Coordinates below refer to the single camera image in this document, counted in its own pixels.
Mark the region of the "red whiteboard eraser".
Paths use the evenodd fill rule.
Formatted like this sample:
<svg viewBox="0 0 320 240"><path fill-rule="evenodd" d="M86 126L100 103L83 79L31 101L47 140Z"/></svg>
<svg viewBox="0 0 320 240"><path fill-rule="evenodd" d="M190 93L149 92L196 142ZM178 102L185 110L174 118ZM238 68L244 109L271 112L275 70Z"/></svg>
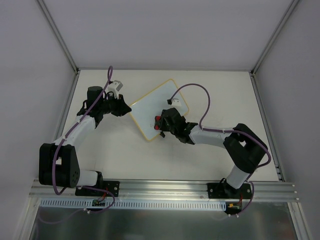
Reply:
<svg viewBox="0 0 320 240"><path fill-rule="evenodd" d="M159 131L161 129L161 116L155 116L154 118L154 129Z"/></svg>

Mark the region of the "yellow framed whiteboard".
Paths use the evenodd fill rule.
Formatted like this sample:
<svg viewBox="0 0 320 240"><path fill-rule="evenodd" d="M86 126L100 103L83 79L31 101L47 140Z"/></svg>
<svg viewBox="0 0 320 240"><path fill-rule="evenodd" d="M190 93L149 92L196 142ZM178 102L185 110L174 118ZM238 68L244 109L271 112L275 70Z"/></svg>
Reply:
<svg viewBox="0 0 320 240"><path fill-rule="evenodd" d="M186 100L181 93L176 93L177 90L176 82L169 79L130 106L131 118L147 141L151 142L159 136L160 131L154 129L155 116L160 116L162 110L171 108L167 103L168 99L173 97L180 100L181 107L176 107L180 115L185 116L189 112Z"/></svg>

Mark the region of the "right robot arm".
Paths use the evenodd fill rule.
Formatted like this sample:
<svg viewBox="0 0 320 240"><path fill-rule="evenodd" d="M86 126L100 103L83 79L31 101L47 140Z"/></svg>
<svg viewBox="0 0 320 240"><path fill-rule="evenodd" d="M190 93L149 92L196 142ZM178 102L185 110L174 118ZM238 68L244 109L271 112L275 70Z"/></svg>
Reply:
<svg viewBox="0 0 320 240"><path fill-rule="evenodd" d="M234 166L218 187L218 193L235 198L242 191L242 185L256 169L271 162L267 145L245 124L233 128L213 129L200 123L187 122L176 108L164 109L154 118L154 129L174 135L180 142L190 145L211 145L223 148L232 159Z"/></svg>

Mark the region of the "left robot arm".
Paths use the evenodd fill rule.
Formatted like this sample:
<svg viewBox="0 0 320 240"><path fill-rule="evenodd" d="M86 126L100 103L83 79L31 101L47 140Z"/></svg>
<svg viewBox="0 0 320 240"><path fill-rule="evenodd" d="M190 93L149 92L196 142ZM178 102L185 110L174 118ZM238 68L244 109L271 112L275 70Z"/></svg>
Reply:
<svg viewBox="0 0 320 240"><path fill-rule="evenodd" d="M122 117L131 112L119 93L122 83L113 81L106 88L91 86L87 98L76 114L75 122L64 135L52 143L44 143L39 149L38 180L41 185L76 188L84 187L94 196L104 191L102 173L95 170L82 170L79 166L77 150L104 115Z"/></svg>

